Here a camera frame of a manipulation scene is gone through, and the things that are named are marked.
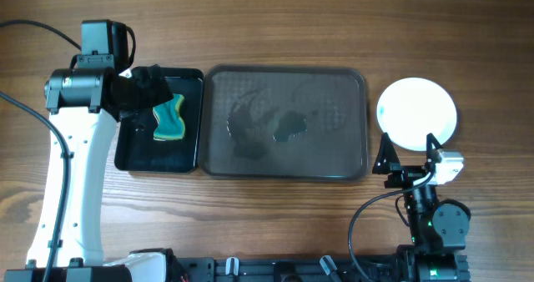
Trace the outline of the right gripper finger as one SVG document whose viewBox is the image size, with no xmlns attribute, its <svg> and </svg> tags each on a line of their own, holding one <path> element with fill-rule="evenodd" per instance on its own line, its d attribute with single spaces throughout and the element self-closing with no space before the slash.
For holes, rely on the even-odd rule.
<svg viewBox="0 0 534 282">
<path fill-rule="evenodd" d="M 437 163 L 439 160 L 441 144 L 436 139 L 433 133 L 426 135 L 426 162 L 428 164 Z"/>
<path fill-rule="evenodd" d="M 373 174 L 391 174 L 401 168 L 400 160 L 396 154 L 394 144 L 388 133 L 380 138 L 380 147 L 372 168 Z"/>
</svg>

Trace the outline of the white plate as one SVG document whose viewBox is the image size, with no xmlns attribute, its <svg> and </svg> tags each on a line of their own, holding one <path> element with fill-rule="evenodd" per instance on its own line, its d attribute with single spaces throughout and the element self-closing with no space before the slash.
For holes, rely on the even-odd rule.
<svg viewBox="0 0 534 282">
<path fill-rule="evenodd" d="M 426 78 L 403 78 L 379 97 L 376 119 L 394 144 L 422 152 L 429 133 L 440 144 L 451 138 L 458 114 L 451 95 L 439 84 Z"/>
</svg>

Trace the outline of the green yellow sponge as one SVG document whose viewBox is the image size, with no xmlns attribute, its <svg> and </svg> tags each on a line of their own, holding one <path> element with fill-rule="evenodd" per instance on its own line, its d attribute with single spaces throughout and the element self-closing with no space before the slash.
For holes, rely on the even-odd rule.
<svg viewBox="0 0 534 282">
<path fill-rule="evenodd" d="M 182 94 L 174 94 L 168 102 L 153 107 L 153 115 L 157 122 L 153 136 L 156 141 L 181 140 L 185 135 L 185 123 L 180 116 L 180 108 L 184 102 Z"/>
</svg>

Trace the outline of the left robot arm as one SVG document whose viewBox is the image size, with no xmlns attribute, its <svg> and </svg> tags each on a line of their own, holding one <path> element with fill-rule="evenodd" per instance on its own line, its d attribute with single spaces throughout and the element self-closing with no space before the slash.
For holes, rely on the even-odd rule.
<svg viewBox="0 0 534 282">
<path fill-rule="evenodd" d="M 47 117 L 3 93 L 1 97 L 42 122 L 51 150 L 39 226 L 22 269 L 6 281 L 131 281 L 165 279 L 162 253 L 105 264 L 100 232 L 106 158 L 118 122 L 172 99 L 159 68 L 126 78 L 134 62 L 133 29 L 111 20 L 81 24 L 82 42 L 68 68 L 44 87 Z"/>
</svg>

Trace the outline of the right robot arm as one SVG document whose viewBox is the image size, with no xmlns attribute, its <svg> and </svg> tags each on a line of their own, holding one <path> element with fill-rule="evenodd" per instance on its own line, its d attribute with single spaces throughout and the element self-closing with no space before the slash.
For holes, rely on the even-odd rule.
<svg viewBox="0 0 534 282">
<path fill-rule="evenodd" d="M 385 174 L 387 189 L 400 189 L 405 200 L 412 244 L 395 253 L 395 275 L 399 281 L 469 281 L 466 247 L 471 211 L 454 199 L 439 199 L 436 189 L 451 182 L 463 169 L 463 156 L 444 149 L 435 136 L 426 136 L 426 162 L 402 165 L 387 133 L 372 172 Z"/>
</svg>

